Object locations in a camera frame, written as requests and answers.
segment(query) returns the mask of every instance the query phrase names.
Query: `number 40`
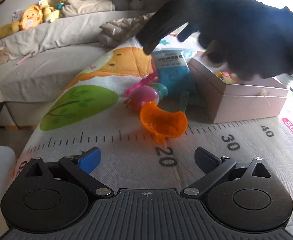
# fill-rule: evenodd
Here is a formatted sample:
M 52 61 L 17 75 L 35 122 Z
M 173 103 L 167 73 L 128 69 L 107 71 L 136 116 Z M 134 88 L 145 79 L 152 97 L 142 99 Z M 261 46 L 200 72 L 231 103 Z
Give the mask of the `number 40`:
M 264 126 L 264 125 L 261 125 L 261 127 L 262 127 L 262 130 L 265 132 L 265 131 L 267 131 L 269 128 L 267 127 L 267 126 Z M 274 133 L 272 132 L 272 131 L 267 131 L 266 133 L 265 133 L 268 137 L 272 137 L 272 136 L 274 136 Z

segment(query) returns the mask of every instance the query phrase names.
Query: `teal star print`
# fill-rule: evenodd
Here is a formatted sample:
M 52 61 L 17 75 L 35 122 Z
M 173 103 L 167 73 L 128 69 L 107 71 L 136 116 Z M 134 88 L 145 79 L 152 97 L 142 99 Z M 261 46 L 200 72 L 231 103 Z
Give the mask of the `teal star print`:
M 162 45 L 167 45 L 167 44 L 169 44 L 169 42 L 167 42 L 166 40 L 160 40 L 159 43 L 162 44 Z

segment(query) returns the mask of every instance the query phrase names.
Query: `black gripper base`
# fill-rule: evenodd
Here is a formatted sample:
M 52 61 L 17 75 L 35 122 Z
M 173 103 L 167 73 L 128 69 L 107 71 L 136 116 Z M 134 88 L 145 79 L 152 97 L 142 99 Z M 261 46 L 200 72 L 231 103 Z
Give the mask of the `black gripper base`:
M 242 233 L 216 222 L 199 200 L 180 197 L 174 189 L 121 189 L 94 202 L 88 215 L 67 229 L 33 234 L 11 229 L 3 240 L 293 240 L 283 228 Z

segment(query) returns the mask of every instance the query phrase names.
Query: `triangular cutout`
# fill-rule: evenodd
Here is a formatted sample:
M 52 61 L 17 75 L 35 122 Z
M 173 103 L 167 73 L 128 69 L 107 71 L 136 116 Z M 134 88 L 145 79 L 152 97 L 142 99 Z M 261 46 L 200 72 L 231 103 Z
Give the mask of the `triangular cutout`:
M 38 163 L 33 164 L 26 173 L 26 178 L 42 176 L 43 172 Z
M 255 177 L 262 177 L 262 178 L 270 178 L 271 175 L 268 172 L 268 170 L 265 168 L 265 166 L 263 165 L 263 163 L 257 163 L 254 171 L 252 173 L 252 176 Z

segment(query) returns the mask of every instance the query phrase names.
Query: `pink box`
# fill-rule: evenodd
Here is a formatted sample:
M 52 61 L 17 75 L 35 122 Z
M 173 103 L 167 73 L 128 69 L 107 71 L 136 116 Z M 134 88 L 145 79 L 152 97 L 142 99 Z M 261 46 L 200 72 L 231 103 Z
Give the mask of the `pink box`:
M 244 84 L 227 84 L 195 57 L 189 62 L 199 92 L 205 97 L 205 112 L 212 123 L 235 122 L 278 116 L 288 89 L 275 78 Z

